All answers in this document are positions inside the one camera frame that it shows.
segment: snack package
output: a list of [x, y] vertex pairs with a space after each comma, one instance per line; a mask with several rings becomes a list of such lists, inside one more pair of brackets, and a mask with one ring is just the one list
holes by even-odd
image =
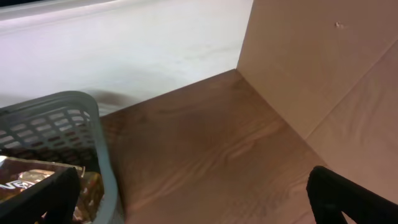
[[55, 162], [28, 161], [0, 156], [0, 203], [21, 193], [54, 172], [74, 167], [83, 176], [84, 168]]
[[84, 167], [0, 156], [0, 203], [68, 167], [74, 167], [81, 177], [81, 192], [73, 221], [81, 224], [91, 223], [96, 217], [104, 188], [101, 175], [96, 172], [85, 172]]

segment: wooden panel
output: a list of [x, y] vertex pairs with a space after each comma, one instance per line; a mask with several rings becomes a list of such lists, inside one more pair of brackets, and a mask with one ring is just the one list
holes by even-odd
[[398, 203], [398, 43], [310, 135], [334, 170]]
[[306, 138], [398, 35], [395, 0], [255, 0], [238, 70]]
[[126, 223], [314, 223], [323, 161], [235, 70], [103, 118]]

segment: gray plastic basket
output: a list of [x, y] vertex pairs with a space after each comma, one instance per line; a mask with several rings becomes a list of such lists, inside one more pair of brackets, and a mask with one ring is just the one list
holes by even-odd
[[61, 151], [66, 147], [92, 149], [98, 156], [105, 193], [94, 223], [123, 223], [120, 208], [116, 210], [118, 187], [93, 97], [65, 91], [0, 109], [0, 149]]

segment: wood grain surface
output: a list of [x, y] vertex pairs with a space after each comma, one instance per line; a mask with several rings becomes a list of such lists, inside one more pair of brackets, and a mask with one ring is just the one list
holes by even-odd
[[309, 136], [335, 171], [398, 203], [398, 42]]
[[323, 161], [235, 70], [102, 121], [126, 223], [315, 223]]

